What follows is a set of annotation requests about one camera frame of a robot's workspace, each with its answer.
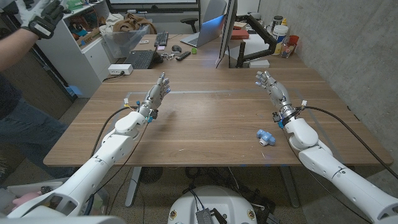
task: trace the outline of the table leg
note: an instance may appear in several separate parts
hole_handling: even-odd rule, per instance
[[[291,206],[294,208],[299,208],[299,197],[297,196],[296,186],[294,185],[292,173],[290,172],[290,167],[279,167],[279,170],[285,183],[285,188],[287,191],[287,195],[289,196]]]
[[[129,191],[127,192],[126,202],[124,203],[126,207],[131,207],[134,201],[134,197],[136,196],[136,192],[138,189],[137,183],[139,180],[139,176],[141,174],[142,167],[134,167],[132,170],[132,175],[130,179]]]

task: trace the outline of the jeans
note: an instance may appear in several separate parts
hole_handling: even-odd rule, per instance
[[[72,167],[48,167],[43,160],[67,126],[20,99],[11,114],[0,120],[0,142],[16,145],[21,153],[54,178],[72,174]]]

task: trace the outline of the dark shirt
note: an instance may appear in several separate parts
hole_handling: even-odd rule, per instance
[[[13,87],[0,73],[0,120],[15,109],[21,97],[22,92]]]

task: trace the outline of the bottle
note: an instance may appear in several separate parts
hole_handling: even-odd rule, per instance
[[[269,24],[269,26],[267,26],[266,28],[269,34],[272,34],[275,26],[280,25],[282,19],[283,19],[282,16],[274,16],[274,19],[272,20],[271,24]]]
[[[286,23],[286,18],[284,18],[284,20],[282,20],[282,23],[281,23],[281,25],[287,26],[287,23]]]
[[[288,30],[289,28],[284,25],[277,25],[274,27],[272,35],[276,39],[277,43],[276,43],[275,52],[272,55],[280,54],[280,50],[282,49],[282,41],[285,39]]]

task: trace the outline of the remote control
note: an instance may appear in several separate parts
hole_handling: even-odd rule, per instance
[[[191,52],[184,52],[180,56],[176,57],[175,59],[178,61],[182,61],[184,58],[188,57],[188,55],[190,55],[190,54],[191,54]]]

